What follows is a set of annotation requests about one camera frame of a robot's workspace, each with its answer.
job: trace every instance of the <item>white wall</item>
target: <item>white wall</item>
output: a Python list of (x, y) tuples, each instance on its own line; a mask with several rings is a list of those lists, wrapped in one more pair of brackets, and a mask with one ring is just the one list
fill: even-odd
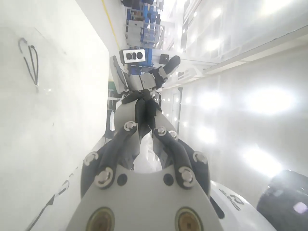
[[(76, 0), (101, 40), (106, 45), (110, 56), (117, 56), (120, 61), (119, 48), (112, 33), (107, 14), (101, 0)], [(127, 48), (125, 39), (126, 8), (120, 0), (104, 0), (107, 12), (121, 49)]]
[[(109, 53), (75, 0), (0, 0), (0, 14), (0, 230), (10, 231), (26, 228), (103, 135)], [(21, 37), (38, 52), (38, 88)]]
[[(308, 46), (284, 51), (183, 85), (179, 138), (209, 160), (211, 179), (242, 195), (253, 206), (271, 179), (272, 161), (258, 158), (257, 169), (244, 155), (259, 147), (281, 164), (308, 176)], [(280, 89), (285, 94), (259, 95), (260, 110), (286, 107), (276, 114), (252, 111), (250, 94)], [(162, 98), (172, 99), (174, 88)], [(171, 112), (177, 103), (163, 103)], [(267, 168), (267, 174), (260, 172)]]

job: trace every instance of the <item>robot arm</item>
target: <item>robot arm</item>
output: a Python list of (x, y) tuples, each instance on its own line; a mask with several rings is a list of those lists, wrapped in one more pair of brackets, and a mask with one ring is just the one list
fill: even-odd
[[(84, 160), (82, 200), (66, 231), (222, 230), (206, 158), (183, 145), (148, 90), (131, 95), (115, 112), (114, 138)], [(148, 131), (163, 170), (138, 174), (130, 169)]]

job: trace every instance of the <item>metal bolt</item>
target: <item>metal bolt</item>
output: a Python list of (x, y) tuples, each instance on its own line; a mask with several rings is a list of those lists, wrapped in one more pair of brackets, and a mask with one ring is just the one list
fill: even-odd
[(185, 170), (183, 173), (182, 173), (182, 178), (183, 178), (183, 181), (185, 182), (191, 182), (192, 181), (192, 174), (190, 173), (189, 170)]
[(86, 165), (86, 166), (89, 166), (90, 165), (90, 163), (94, 160), (94, 159), (98, 159), (98, 154), (97, 154), (97, 152), (91, 152), (91, 153), (89, 153), (86, 157), (85, 157), (85, 159), (83, 160), (83, 162), (84, 162), (84, 164)]
[(208, 159), (206, 158), (206, 156), (201, 153), (201, 152), (194, 152), (192, 158), (194, 159), (195, 162), (203, 162), (204, 164), (207, 164)]
[(135, 123), (135, 122), (129, 121), (129, 122), (126, 122), (126, 123), (124, 124), (124, 129), (125, 129), (126, 131), (130, 131), (130, 130), (132, 130), (135, 126), (136, 126), (136, 123)]
[(179, 172), (183, 179), (183, 185), (186, 188), (191, 188), (196, 183), (196, 177), (194, 172), (189, 167), (180, 167)]
[(99, 188), (104, 188), (112, 181), (112, 177), (113, 170), (110, 167), (106, 167), (105, 170), (95, 176), (94, 182)]
[(175, 140), (178, 140), (177, 133), (174, 130), (170, 130), (169, 133)]
[(159, 136), (164, 136), (164, 135), (166, 135), (167, 130), (166, 130), (165, 127), (161, 126), (161, 127), (159, 127), (159, 128), (157, 129), (157, 132), (158, 132), (158, 135), (159, 135)]

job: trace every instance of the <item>white surface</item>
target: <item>white surface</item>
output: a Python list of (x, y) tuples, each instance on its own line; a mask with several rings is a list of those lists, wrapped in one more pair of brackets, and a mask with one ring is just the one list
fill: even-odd
[[(202, 0), (197, 16), (190, 15), (186, 52), (222, 62), (308, 25), (307, 5), (308, 0)], [(221, 12), (213, 17), (217, 8)]]
[[(15, 231), (103, 135), (109, 53), (75, 0), (0, 0), (0, 14), (0, 230)], [(38, 52), (38, 90), (20, 37)]]
[(212, 182), (211, 197), (225, 214), (220, 219), (224, 231), (276, 230), (246, 199), (229, 188)]
[[(125, 39), (126, 9), (120, 0), (104, 0), (115, 35), (121, 49), (127, 49)], [(106, 45), (110, 56), (115, 55), (120, 61), (119, 49), (113, 36), (107, 14), (101, 0), (76, 0), (97, 34)]]
[[(183, 85), (179, 138), (207, 155), (212, 180), (253, 206), (280, 169), (308, 176), (307, 56), (306, 45)], [(279, 112), (251, 110), (246, 99), (257, 89), (283, 89), (292, 95), (293, 104), (281, 110), (286, 100), (273, 102), (272, 94), (260, 105)], [(176, 91), (164, 90), (162, 98), (172, 98)], [(199, 99), (208, 92), (219, 95), (222, 105), (205, 109)], [(162, 110), (170, 114), (178, 105), (165, 101)], [(206, 142), (213, 133), (200, 138), (198, 128), (203, 126), (215, 132), (216, 143)]]

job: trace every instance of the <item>white panel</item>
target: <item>white panel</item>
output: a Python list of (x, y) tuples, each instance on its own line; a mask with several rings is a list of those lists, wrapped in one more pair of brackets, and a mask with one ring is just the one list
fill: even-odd
[(308, 176), (307, 56), (296, 48), (183, 86), (179, 138), (253, 206), (280, 169)]
[(187, 52), (220, 62), (308, 24), (308, 0), (202, 0), (196, 11)]
[(0, 14), (0, 230), (15, 231), (103, 135), (109, 53), (75, 0), (0, 0)]

